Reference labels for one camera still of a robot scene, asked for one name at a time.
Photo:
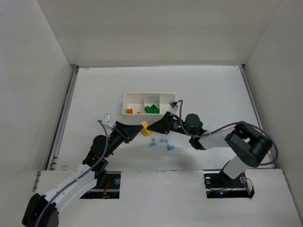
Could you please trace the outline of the yellow bee lego figure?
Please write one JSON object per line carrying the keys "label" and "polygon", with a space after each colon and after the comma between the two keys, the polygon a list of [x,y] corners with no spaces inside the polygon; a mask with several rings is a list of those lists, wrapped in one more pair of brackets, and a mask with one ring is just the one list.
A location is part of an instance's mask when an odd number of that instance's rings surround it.
{"label": "yellow bee lego figure", "polygon": [[126,114],[133,114],[133,109],[132,108],[128,108],[126,109]]}

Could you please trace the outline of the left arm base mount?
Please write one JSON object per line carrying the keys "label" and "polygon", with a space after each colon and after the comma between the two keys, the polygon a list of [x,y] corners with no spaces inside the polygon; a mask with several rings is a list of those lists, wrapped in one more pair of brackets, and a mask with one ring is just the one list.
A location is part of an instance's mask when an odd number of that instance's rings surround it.
{"label": "left arm base mount", "polygon": [[121,171],[109,171],[106,176],[97,181],[97,185],[88,190],[80,199],[119,199]]}

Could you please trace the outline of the small green lego brick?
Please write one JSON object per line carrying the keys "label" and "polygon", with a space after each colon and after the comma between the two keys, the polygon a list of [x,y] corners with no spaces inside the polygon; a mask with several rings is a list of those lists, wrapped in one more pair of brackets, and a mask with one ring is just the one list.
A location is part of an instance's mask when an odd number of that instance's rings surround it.
{"label": "small green lego brick", "polygon": [[152,105],[152,106],[147,105],[144,107],[144,109],[147,114],[159,114],[160,113],[160,110],[159,110],[159,108],[157,108],[156,105]]}

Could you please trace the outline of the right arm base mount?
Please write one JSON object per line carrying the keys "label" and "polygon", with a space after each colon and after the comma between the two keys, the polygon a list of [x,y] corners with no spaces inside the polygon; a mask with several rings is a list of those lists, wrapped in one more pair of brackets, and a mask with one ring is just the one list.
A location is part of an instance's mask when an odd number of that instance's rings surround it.
{"label": "right arm base mount", "polygon": [[255,189],[245,173],[230,179],[218,171],[204,172],[204,184],[208,199],[249,198],[252,199]]}

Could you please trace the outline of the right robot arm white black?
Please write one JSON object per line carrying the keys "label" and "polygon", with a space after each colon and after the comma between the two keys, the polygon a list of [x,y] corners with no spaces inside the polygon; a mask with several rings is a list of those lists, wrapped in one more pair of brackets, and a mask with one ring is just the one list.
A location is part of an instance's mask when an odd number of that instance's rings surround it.
{"label": "right robot arm white black", "polygon": [[148,130],[168,134],[170,131],[190,136],[194,149],[231,148],[235,157],[220,170],[218,178],[225,184],[231,183],[249,168],[257,168],[275,143],[262,129],[246,122],[235,122],[209,133],[196,114],[189,114],[183,121],[170,112]]}

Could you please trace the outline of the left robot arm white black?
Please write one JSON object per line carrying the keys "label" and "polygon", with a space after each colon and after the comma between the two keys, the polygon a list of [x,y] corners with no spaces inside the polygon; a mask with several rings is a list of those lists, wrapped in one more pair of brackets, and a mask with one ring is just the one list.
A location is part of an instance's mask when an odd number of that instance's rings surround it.
{"label": "left robot arm white black", "polygon": [[112,132],[94,138],[87,156],[63,182],[44,194],[34,194],[22,219],[26,227],[57,227],[65,209],[88,190],[106,179],[107,157],[122,144],[131,142],[143,129],[142,125],[116,122]]}

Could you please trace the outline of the yellow striped lego body brick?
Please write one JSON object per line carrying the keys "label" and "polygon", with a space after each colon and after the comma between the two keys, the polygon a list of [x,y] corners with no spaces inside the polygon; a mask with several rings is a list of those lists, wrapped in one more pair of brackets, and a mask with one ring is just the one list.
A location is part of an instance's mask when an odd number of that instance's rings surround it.
{"label": "yellow striped lego body brick", "polygon": [[147,127],[149,126],[146,121],[141,122],[141,126],[143,127],[141,129],[141,134],[145,137],[150,136],[152,134],[151,130],[148,130]]}

